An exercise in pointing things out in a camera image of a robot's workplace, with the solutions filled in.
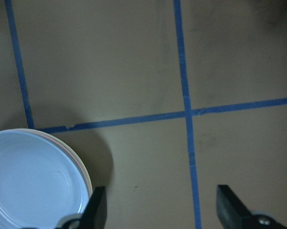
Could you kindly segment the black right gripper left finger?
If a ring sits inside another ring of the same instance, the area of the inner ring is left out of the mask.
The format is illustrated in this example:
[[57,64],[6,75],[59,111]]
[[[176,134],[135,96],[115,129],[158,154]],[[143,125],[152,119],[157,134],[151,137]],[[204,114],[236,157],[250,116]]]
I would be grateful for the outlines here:
[[96,187],[79,216],[72,216],[62,224],[63,229],[104,229],[107,220],[106,187]]

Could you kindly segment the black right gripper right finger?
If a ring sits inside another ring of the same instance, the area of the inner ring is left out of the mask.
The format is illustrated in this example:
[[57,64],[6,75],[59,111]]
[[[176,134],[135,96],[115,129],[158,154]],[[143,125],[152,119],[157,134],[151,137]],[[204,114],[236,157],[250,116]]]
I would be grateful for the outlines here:
[[273,217],[252,213],[228,185],[218,185],[216,213],[224,229],[285,229]]

